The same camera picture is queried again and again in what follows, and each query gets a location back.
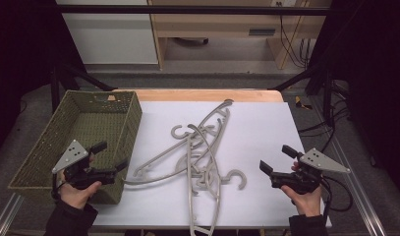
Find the green woven basket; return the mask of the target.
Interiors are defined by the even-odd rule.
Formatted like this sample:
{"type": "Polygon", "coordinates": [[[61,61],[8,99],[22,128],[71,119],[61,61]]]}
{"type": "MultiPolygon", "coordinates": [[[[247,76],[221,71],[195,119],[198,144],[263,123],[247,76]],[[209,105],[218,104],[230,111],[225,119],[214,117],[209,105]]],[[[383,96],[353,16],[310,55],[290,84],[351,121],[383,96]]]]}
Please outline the green woven basket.
{"type": "Polygon", "coordinates": [[[36,203],[51,204],[52,173],[67,146],[106,142],[91,164],[98,169],[129,163],[143,111],[133,91],[68,90],[8,188],[36,203]]]}

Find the white cabinet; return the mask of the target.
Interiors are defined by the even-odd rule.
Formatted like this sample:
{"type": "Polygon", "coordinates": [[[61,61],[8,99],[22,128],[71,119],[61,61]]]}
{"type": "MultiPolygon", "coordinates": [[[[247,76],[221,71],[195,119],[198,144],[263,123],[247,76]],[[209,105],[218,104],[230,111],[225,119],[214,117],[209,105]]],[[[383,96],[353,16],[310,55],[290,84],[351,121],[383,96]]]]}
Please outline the white cabinet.
{"type": "Polygon", "coordinates": [[[149,14],[64,14],[86,65],[156,64],[149,14]]]}

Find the white table mat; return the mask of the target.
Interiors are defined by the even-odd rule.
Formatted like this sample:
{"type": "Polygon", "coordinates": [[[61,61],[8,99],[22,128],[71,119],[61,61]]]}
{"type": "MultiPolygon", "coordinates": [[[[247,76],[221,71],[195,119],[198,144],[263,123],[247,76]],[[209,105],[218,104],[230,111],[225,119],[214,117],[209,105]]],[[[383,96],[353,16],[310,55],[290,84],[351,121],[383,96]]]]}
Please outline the white table mat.
{"type": "MultiPolygon", "coordinates": [[[[136,169],[162,151],[176,144],[171,129],[197,125],[215,108],[213,102],[145,101],[143,118],[137,135],[130,167],[136,169]]],[[[221,206],[216,227],[281,227],[296,214],[290,199],[271,187],[269,178],[260,171],[265,161],[274,170],[288,172],[293,160],[282,152],[288,145],[301,150],[290,108],[285,102],[234,102],[230,118],[216,153],[219,172],[226,175],[239,169],[247,176],[247,185],[238,189],[239,177],[221,187],[221,206]]],[[[146,176],[160,177],[173,172],[183,148],[154,162],[146,176]]],[[[211,223],[214,200],[207,191],[194,196],[196,224],[211,223]]],[[[98,226],[113,228],[186,228],[189,225],[188,181],[185,173],[140,186],[127,186],[116,206],[100,206],[95,221],[98,226]]]]}

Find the aluminium rail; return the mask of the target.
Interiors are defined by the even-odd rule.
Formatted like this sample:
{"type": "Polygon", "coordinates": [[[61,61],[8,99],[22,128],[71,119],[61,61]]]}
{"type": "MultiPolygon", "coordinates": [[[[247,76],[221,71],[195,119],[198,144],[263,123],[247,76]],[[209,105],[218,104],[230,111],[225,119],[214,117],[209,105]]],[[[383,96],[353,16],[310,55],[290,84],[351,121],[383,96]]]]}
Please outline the aluminium rail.
{"type": "MultiPolygon", "coordinates": [[[[323,104],[319,97],[311,96],[310,101],[314,106],[317,117],[321,121],[334,122],[334,115],[341,117],[344,113],[347,113],[347,106],[342,100],[332,100],[323,104]]],[[[347,215],[345,217],[346,222],[354,225],[357,220],[361,220],[366,227],[365,235],[387,236],[362,183],[333,131],[327,133],[327,144],[324,145],[324,151],[326,154],[330,154],[338,163],[351,169],[350,173],[342,174],[341,178],[353,198],[353,208],[357,209],[358,212],[355,216],[347,215]]]]}
{"type": "Polygon", "coordinates": [[[0,236],[6,236],[24,199],[21,195],[14,193],[6,203],[0,213],[0,236]]]}

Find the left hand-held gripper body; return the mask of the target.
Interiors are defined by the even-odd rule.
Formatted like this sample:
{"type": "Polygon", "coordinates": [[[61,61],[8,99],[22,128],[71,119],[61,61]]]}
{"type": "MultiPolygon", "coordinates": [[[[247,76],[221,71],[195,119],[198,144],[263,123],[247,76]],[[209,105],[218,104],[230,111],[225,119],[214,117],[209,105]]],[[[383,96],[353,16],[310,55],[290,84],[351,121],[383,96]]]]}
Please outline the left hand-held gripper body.
{"type": "Polygon", "coordinates": [[[52,168],[57,176],[63,172],[65,181],[76,189],[83,190],[99,181],[102,185],[115,183],[116,169],[96,169],[89,166],[93,153],[83,147],[77,140],[72,140],[58,162],[52,168]]]}

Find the person's right hand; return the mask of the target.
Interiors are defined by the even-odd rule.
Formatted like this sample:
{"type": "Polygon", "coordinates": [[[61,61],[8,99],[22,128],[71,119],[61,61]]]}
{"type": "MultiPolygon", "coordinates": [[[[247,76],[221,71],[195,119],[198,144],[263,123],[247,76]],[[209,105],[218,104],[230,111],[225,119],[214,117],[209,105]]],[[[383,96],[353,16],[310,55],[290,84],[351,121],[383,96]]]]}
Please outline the person's right hand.
{"type": "Polygon", "coordinates": [[[288,186],[282,186],[281,190],[295,204],[299,215],[313,217],[321,215],[321,187],[317,187],[313,192],[300,195],[288,186]]]}

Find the yellow and black tool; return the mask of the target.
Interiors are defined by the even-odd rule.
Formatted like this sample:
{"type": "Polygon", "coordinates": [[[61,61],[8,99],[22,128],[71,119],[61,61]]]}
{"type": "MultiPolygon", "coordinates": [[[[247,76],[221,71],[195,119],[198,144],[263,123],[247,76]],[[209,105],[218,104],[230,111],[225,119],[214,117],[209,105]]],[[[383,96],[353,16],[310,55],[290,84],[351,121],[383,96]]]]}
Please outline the yellow and black tool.
{"type": "Polygon", "coordinates": [[[303,104],[302,100],[300,99],[299,96],[295,96],[295,105],[298,108],[306,109],[306,110],[312,110],[313,107],[311,105],[303,104]]]}

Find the person's left hand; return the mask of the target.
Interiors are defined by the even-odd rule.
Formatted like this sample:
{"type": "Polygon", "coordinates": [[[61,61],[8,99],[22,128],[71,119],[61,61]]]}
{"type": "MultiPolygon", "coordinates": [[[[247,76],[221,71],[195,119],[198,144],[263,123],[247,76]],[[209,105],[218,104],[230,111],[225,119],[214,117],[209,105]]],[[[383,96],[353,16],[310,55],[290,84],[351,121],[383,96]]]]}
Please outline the person's left hand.
{"type": "Polygon", "coordinates": [[[65,184],[60,188],[61,200],[67,205],[83,209],[87,201],[98,191],[101,187],[99,181],[91,184],[89,187],[83,190],[79,190],[71,186],[70,184],[65,184]]]}

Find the light wooden desk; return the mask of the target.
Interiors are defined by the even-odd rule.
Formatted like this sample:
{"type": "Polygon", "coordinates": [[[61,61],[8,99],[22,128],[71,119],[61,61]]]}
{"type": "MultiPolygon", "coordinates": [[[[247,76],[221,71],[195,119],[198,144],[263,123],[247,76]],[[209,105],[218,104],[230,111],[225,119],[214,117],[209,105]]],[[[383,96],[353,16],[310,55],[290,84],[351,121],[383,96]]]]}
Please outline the light wooden desk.
{"type": "MultiPolygon", "coordinates": [[[[150,6],[239,6],[328,8],[332,0],[146,0],[150,6]]],[[[153,14],[153,28],[159,38],[245,37],[264,38],[278,69],[298,54],[301,39],[315,41],[324,16],[265,15],[159,15],[153,14]]]]}

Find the black horizontal frame bar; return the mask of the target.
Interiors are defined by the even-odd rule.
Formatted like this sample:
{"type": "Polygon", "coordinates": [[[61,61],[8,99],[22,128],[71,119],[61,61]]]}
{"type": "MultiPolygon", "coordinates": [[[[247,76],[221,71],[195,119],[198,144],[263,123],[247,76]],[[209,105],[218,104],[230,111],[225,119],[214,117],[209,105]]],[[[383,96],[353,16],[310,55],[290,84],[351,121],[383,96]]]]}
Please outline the black horizontal frame bar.
{"type": "Polygon", "coordinates": [[[283,15],[328,16],[330,8],[235,7],[235,6],[143,6],[143,5],[56,5],[61,13],[77,14],[196,14],[196,15],[283,15]]]}

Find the black metal stand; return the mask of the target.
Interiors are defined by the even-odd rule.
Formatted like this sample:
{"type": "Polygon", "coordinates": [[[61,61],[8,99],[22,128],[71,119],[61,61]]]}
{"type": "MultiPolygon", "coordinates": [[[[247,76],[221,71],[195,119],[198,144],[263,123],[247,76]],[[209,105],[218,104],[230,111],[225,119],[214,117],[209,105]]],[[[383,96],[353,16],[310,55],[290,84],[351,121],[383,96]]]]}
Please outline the black metal stand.
{"type": "Polygon", "coordinates": [[[62,85],[65,90],[80,89],[80,86],[76,82],[76,78],[81,78],[103,91],[114,90],[113,87],[90,76],[87,72],[84,72],[83,70],[79,70],[69,64],[57,64],[53,67],[50,73],[52,111],[55,111],[57,109],[61,101],[59,85],[62,85]]]}
{"type": "Polygon", "coordinates": [[[287,89],[288,87],[302,81],[303,79],[309,79],[305,87],[305,93],[307,95],[316,95],[321,89],[323,89],[322,118],[328,126],[332,127],[332,78],[326,66],[321,64],[314,65],[304,72],[294,76],[292,79],[289,79],[288,81],[278,86],[275,86],[274,88],[271,88],[271,90],[283,91],[284,89],[287,89]]]}

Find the black chair base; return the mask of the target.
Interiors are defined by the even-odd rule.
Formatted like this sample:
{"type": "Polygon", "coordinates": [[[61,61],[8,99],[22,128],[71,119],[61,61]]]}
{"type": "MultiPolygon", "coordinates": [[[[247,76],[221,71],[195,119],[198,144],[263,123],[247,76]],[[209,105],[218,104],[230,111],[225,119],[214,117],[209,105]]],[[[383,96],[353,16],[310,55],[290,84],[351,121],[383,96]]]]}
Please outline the black chair base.
{"type": "Polygon", "coordinates": [[[183,38],[183,37],[174,37],[173,40],[181,45],[186,46],[200,46],[207,45],[209,42],[208,38],[183,38]]]}

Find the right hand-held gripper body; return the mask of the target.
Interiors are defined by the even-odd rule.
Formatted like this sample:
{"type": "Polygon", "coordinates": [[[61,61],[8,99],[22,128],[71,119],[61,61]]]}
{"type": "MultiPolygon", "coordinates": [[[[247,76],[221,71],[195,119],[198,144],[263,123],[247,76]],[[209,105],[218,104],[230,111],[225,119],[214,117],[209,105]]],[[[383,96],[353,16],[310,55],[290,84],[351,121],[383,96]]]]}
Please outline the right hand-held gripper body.
{"type": "Polygon", "coordinates": [[[303,195],[313,192],[321,181],[323,171],[349,173],[350,169],[326,156],[316,148],[306,153],[298,152],[299,169],[291,173],[272,172],[270,175],[271,187],[281,188],[288,186],[296,193],[303,195]]]}

